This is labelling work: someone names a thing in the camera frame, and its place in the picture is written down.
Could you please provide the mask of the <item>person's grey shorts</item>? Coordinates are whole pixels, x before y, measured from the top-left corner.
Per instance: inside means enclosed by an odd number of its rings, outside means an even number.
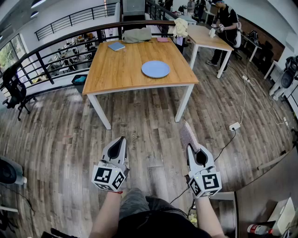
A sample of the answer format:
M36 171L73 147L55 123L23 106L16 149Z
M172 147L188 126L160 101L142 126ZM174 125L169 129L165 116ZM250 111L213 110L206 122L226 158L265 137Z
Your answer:
M119 219L150 211L170 212L186 218L183 211L175 208L167 201L156 196L145 196L139 188L133 188L127 192L121 201Z

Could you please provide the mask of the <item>small wooden table white legs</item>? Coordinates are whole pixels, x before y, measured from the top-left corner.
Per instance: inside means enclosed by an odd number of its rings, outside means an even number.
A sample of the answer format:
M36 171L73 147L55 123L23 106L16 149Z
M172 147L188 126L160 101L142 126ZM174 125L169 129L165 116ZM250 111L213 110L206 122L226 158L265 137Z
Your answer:
M205 47L211 49L218 49L227 52L223 64L220 67L217 78L219 79L222 76L225 66L227 65L228 59L231 55L231 52L234 50L229 44L227 44L223 39L215 35L213 38L209 36L209 29L205 26L189 25L187 29L188 38L191 43L194 44L190 59L190 67L193 69L198 48Z

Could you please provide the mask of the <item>plastic bottle with red label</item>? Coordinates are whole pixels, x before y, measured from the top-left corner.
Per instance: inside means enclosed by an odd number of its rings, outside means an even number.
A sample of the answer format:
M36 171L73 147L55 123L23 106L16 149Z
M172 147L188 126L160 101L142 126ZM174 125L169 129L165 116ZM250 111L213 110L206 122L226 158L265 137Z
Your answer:
M255 235L272 234L273 229L265 225L249 225L247 232Z

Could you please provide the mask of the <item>grey floor fan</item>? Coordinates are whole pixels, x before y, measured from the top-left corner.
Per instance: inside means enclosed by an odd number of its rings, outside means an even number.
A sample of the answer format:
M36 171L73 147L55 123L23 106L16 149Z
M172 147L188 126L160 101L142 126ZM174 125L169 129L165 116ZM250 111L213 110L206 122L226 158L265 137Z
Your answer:
M20 164L0 156L0 183L18 184L27 183L27 178L23 175L23 168Z

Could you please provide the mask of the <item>large blue plate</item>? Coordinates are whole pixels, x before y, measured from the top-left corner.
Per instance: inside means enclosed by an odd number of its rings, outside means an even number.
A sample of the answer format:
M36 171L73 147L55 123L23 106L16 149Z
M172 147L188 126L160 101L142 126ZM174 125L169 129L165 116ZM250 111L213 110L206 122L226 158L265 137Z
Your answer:
M151 78L163 78L170 73L170 67L168 64L162 61L148 61L141 67L142 73Z

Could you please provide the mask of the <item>cream crumpled cloth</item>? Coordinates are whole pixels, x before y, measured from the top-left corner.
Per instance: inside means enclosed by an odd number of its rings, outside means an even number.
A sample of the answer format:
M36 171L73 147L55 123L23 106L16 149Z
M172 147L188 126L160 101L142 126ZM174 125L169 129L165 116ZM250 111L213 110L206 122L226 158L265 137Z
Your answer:
M188 36L188 22L182 18L177 18L174 20L175 26L169 26L168 34L173 34L174 37L183 37Z

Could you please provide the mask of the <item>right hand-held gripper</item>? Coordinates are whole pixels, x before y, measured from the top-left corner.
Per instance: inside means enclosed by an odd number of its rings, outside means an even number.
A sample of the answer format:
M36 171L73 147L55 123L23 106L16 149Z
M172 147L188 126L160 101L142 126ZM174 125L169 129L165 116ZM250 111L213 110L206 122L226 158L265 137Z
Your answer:
M190 144L187 145L187 158L189 173L187 184L194 198L211 197L222 189L220 172L214 166L211 152L200 145L195 151Z

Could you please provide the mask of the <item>grey-green fabric bag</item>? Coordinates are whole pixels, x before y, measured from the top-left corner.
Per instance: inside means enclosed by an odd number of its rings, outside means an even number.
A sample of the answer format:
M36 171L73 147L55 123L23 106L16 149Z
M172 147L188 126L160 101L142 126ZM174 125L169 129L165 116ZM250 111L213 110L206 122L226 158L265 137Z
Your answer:
M126 30L122 35L122 41L124 43L141 43L145 41L149 41L152 38L151 29L150 28L141 28L141 29L131 29Z

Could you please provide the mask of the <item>black metal railing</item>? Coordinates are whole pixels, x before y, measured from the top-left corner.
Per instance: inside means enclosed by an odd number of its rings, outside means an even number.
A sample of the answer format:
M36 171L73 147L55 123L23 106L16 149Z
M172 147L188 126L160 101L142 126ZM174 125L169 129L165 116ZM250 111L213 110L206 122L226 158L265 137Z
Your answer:
M46 82L50 82L51 84L54 84L55 83L55 80L56 79L59 79L59 78L62 78L62 77L66 77L68 75L73 75L73 74L76 74L76 73L82 73L82 72L87 72L89 70L89 68L83 68L83 69L80 69L80 70L76 70L76 71L72 71L72 72L69 72L69 73L63 73L63 74L59 74L59 75L56 75L56 76L51 76L51 73L52 72L55 72L55 71L59 71L59 70L63 70L65 68L67 68L68 66L62 66L60 68L55 68L53 70L48 70L47 67L52 65L52 64L55 64L56 62L60 62L60 61L63 61L63 60L67 60L67 59L70 59L72 58L73 56L65 56L63 59L58 59L58 60L54 60L54 61L50 61L48 63L44 63L44 59L47 58L47 57L50 57L60 51L66 51L68 49L71 49L73 48L73 46L69 46L69 47L66 47L64 49L61 49L61 50L57 50L55 52L52 52L52 53L49 53L45 56L41 56L40 55L40 52L51 47L52 45L55 45L55 44L58 44L60 42L63 42L63 41L66 41L70 38L73 38L73 37L77 37L79 35L84 35L86 33L91 33L91 32L97 32L97 35L98 37L95 38L94 40L91 40L90 43L93 43L93 42L98 42L99 44L102 43L103 41L105 40L110 40L110 39L116 39L116 38L119 38L121 39L122 38L122 28L125 27L125 26L136 26L136 25L146 25L146 26L174 26L175 23L174 21L172 20L135 20L135 21L122 21L122 22L114 22L114 23L109 23L109 24L104 24L104 25L98 25L98 26L94 26L94 27L89 27L89 28L86 28L86 29L82 29L82 30L79 30L79 31L76 31L76 32L73 32L73 33L69 33L67 35L64 35L64 36L61 36L53 41L50 41L34 50L32 50L31 52L29 53L26 53L19 61L17 61L15 63L15 65L17 66L17 68L20 68L22 67L22 62L28 58L30 58L31 56L35 55L36 56L36 60L34 60L33 62L29 63L28 65L32 65L33 63L36 63L38 62L40 64L39 67L33 69L33 71L38 71L40 69L42 69L42 73L38 74L37 76L34 76L32 78L29 78L28 80L25 81L25 83L29 82L29 81L32 81L36 78L40 78L44 75L46 75L46 79L45 80L41 80L41 81L38 81L36 83L33 83L33 84L30 84L28 86L26 86L26 89L29 89L31 87L35 87L39 84L43 84L43 83L46 83ZM109 37L101 37L101 33L100 31L102 30L106 30L106 29L111 29L111 28L116 28L118 29L118 34L116 34L115 36L109 36ZM24 76L28 76L30 73L32 73L33 71L29 71L27 73L24 74Z

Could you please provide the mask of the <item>person's left forearm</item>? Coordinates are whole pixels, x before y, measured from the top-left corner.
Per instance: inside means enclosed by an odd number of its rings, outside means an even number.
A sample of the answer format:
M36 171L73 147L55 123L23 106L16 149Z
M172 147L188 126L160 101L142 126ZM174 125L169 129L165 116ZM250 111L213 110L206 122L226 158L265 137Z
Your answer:
M117 233L121 199L120 193L107 193L89 238L112 238Z

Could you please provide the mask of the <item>black storage crate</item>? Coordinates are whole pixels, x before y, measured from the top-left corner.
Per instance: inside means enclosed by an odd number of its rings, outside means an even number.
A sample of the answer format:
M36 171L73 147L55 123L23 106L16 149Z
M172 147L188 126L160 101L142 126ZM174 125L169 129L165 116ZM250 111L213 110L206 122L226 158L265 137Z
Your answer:
M86 74L78 74L75 75L74 78L72 79L71 83L75 86L77 91L82 94L84 84L86 82L87 75Z

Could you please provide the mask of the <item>person's right forearm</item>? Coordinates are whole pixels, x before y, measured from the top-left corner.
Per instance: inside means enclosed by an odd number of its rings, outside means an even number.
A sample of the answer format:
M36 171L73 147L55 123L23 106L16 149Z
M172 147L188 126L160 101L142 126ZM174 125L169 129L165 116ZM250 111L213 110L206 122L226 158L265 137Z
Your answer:
M197 225L212 238L226 238L208 197L195 199Z

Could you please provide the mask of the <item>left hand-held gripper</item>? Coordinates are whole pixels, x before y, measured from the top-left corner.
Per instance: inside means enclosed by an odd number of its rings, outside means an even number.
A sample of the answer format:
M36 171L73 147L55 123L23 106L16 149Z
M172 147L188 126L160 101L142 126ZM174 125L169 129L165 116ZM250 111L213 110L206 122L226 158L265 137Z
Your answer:
M121 136L111 141L102 151L102 160L94 166L91 182L101 190L123 192L126 187L129 168L126 165L114 165L106 160L115 159L123 163L127 157L127 140Z

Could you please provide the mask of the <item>wooden table with white legs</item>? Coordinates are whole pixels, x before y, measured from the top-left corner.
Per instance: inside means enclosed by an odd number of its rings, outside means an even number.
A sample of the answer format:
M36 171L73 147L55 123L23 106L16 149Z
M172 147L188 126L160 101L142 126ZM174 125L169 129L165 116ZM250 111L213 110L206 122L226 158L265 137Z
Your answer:
M125 44L118 51L109 45L109 42L99 45L83 88L105 128L110 130L111 125L97 95L159 87L185 87L175 116L175 122L179 122L198 79L173 41L159 42L152 38L149 42ZM141 67L151 60L166 63L169 74L161 79L144 75Z

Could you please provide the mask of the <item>grey scrubbing sponge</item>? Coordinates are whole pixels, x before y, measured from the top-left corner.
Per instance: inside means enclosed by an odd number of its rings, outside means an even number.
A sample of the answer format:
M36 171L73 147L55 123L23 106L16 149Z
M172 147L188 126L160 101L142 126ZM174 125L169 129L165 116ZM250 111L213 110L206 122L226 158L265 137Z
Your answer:
M180 129L180 139L185 149L188 145L190 145L194 152L200 151L200 145L196 139L196 136L186 121Z

